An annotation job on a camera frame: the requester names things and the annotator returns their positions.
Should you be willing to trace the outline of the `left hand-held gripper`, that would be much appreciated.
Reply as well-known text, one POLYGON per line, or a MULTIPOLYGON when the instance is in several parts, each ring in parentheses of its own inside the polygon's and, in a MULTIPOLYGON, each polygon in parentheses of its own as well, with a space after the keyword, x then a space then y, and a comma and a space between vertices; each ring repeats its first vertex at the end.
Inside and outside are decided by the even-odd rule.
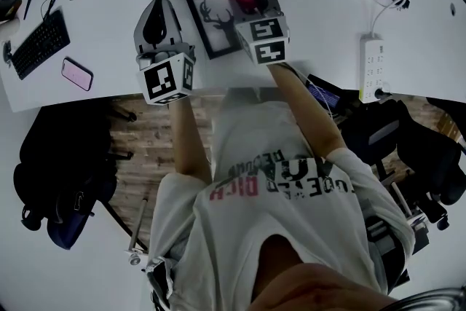
POLYGON ((181 42, 181 25, 170 0, 156 0, 142 12, 134 30, 137 80, 149 105, 163 106, 191 95, 196 58, 194 46, 181 42), (158 23, 161 28, 158 49, 158 23))

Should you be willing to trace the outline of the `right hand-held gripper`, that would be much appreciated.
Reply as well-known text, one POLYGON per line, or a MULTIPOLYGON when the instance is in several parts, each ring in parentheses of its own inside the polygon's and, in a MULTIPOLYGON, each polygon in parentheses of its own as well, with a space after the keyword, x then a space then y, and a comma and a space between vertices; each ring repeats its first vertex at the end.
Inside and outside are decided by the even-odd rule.
POLYGON ((238 0, 229 0, 235 31, 241 46, 257 66, 283 63, 290 42, 290 31, 278 0, 255 0, 261 15, 277 15, 251 20, 238 0))

